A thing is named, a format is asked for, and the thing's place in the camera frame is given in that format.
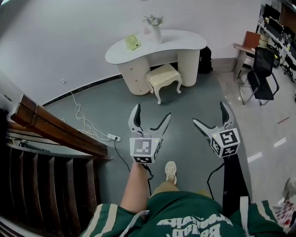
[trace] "wooden stair railing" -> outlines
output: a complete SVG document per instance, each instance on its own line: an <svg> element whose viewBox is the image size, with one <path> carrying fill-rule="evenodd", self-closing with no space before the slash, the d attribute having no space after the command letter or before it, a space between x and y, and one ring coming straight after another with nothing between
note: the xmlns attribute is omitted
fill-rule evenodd
<svg viewBox="0 0 296 237"><path fill-rule="evenodd" d="M101 203L98 160L10 144L6 149L0 159L0 215L41 235L80 235Z"/></svg>
<svg viewBox="0 0 296 237"><path fill-rule="evenodd" d="M93 155L98 159L108 159L106 145L62 122L25 95L23 95L11 119L20 125L15 125L15 129L36 133L43 138Z"/></svg>

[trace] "foot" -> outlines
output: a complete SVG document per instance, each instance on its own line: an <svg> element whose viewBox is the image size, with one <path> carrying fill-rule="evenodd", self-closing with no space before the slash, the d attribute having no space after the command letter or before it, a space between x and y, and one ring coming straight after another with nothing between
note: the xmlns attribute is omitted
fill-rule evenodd
<svg viewBox="0 0 296 237"><path fill-rule="evenodd" d="M172 181L176 185L177 183L177 177L176 177L176 172L177 172L177 166L174 161L169 161L166 163L166 180L167 181Z"/></svg>

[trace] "black backpack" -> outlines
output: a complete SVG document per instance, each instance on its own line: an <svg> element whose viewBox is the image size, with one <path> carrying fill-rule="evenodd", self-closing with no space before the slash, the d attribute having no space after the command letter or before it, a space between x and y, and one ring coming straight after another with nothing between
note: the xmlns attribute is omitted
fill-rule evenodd
<svg viewBox="0 0 296 237"><path fill-rule="evenodd" d="M210 71L213 71L211 56L212 51L208 47L200 50L198 73L208 74Z"/></svg>

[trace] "cushioned stool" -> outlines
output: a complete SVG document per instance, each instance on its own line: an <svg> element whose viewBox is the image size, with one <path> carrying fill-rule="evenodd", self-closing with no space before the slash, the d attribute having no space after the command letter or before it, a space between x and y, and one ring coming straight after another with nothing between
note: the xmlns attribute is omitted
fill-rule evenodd
<svg viewBox="0 0 296 237"><path fill-rule="evenodd" d="M180 94L180 86L182 84L182 79L180 73L172 67L171 64L163 65L151 72L146 74L147 83L150 87L150 92L155 95L158 99L158 104L160 105L161 100L159 97L159 90L162 87L170 85L173 81L178 81L177 92Z"/></svg>

